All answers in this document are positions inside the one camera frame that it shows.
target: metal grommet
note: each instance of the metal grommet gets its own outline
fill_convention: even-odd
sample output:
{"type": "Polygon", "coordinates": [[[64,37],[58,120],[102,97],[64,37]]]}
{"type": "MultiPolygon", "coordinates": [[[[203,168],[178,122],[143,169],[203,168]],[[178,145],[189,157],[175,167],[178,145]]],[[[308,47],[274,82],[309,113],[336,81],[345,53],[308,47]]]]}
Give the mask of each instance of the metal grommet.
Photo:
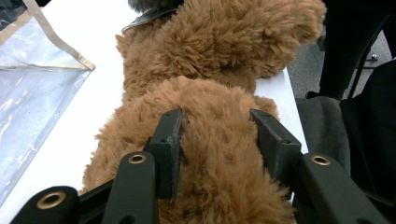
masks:
{"type": "Polygon", "coordinates": [[[51,192],[38,201],[37,207],[39,209],[50,209],[63,202],[65,198],[66,194],[63,191],[51,192]]]}
{"type": "Polygon", "coordinates": [[[128,162],[131,164],[139,164],[146,160],[145,155],[134,155],[128,159],[128,162]]]}
{"type": "Polygon", "coordinates": [[[324,158],[322,156],[318,156],[318,155],[311,157],[311,161],[313,161],[314,163],[319,164],[319,165],[330,165],[329,160],[327,160],[326,158],[324,158]]]}

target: teddy bear back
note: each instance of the teddy bear back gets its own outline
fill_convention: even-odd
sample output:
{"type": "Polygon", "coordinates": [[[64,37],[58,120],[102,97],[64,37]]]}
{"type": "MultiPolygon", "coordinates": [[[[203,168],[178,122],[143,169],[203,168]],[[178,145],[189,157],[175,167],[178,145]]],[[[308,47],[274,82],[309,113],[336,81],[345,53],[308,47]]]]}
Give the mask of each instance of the teddy bear back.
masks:
{"type": "Polygon", "coordinates": [[[288,191],[263,169],[249,114],[275,115],[274,102],[212,80],[171,78],[117,109],[97,135],[82,193],[114,178],[120,158],[142,150],[161,115],[176,108],[183,112],[177,198],[159,201],[161,223],[292,223],[288,191]]]}

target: fluffy fur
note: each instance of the fluffy fur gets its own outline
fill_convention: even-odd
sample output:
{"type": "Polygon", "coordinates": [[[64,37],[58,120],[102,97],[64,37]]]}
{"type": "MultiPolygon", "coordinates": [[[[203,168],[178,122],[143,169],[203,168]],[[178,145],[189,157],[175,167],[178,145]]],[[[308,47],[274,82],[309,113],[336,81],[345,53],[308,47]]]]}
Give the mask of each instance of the fluffy fur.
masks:
{"type": "MultiPolygon", "coordinates": [[[[155,2],[129,1],[142,10],[155,2]]],[[[316,39],[324,12],[320,0],[185,0],[175,15],[117,35],[125,93],[96,136],[81,193],[114,178],[161,115],[181,108],[178,195],[159,201],[161,223],[292,223],[288,191],[263,169],[249,109],[277,117],[272,100],[252,95],[255,79],[316,39]]]]}
{"type": "Polygon", "coordinates": [[[171,78],[117,109],[97,135],[82,192],[114,178],[120,158],[142,150],[161,115],[176,108],[183,157],[177,199],[159,202],[161,223],[292,223],[287,190],[264,171],[249,115],[250,108],[275,115],[274,102],[212,80],[171,78]]]}
{"type": "Polygon", "coordinates": [[[170,77],[210,78],[254,92],[317,39],[320,0],[185,0],[172,17],[117,35],[124,59],[123,102],[170,77]]]}

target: brown fur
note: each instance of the brown fur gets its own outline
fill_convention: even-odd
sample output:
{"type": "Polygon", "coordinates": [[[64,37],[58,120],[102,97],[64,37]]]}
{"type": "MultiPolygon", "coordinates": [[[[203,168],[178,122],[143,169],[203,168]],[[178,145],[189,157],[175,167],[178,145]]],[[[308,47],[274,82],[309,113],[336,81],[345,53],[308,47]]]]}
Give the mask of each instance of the brown fur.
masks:
{"type": "Polygon", "coordinates": [[[176,15],[117,35],[124,59],[123,102],[170,77],[210,78],[254,92],[317,39],[320,0],[185,0],[176,15]]]}
{"type": "Polygon", "coordinates": [[[292,223],[288,191],[263,169],[249,109],[277,117],[274,101],[252,95],[255,79],[316,39],[324,12],[320,0],[185,0],[176,15],[117,35],[123,104],[96,136],[81,193],[114,178],[161,115],[181,108],[178,195],[159,201],[161,223],[292,223]]]}
{"type": "Polygon", "coordinates": [[[171,78],[117,109],[96,136],[82,192],[114,178],[120,158],[142,150],[161,115],[176,108],[183,157],[177,199],[160,200],[161,223],[292,223],[287,190],[263,170],[249,115],[250,108],[275,115],[274,102],[212,80],[171,78]]]}

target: black fabric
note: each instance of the black fabric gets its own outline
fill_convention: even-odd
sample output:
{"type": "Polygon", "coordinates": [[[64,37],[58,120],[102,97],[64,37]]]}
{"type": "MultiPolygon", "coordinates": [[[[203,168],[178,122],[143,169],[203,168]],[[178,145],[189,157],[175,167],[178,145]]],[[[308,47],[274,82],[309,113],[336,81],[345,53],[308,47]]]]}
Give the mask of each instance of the black fabric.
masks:
{"type": "Polygon", "coordinates": [[[370,12],[396,14],[396,0],[323,0],[326,7],[342,7],[370,12]]]}
{"type": "Polygon", "coordinates": [[[340,104],[351,142],[351,175],[361,188],[396,198],[396,61],[378,66],[362,93],[340,104]]]}
{"type": "Polygon", "coordinates": [[[40,7],[46,6],[50,0],[35,0],[40,7]]]}
{"type": "Polygon", "coordinates": [[[391,16],[382,25],[382,31],[387,39],[392,58],[396,57],[396,16],[391,16]]]}
{"type": "Polygon", "coordinates": [[[27,9],[22,0],[2,0],[0,4],[0,31],[6,29],[27,9]]]}
{"type": "Polygon", "coordinates": [[[336,159],[350,174],[347,131],[340,102],[329,97],[296,99],[309,152],[323,153],[336,159]]]}
{"type": "Polygon", "coordinates": [[[342,99],[364,50],[389,15],[347,7],[328,7],[326,51],[319,93],[342,99]]]}

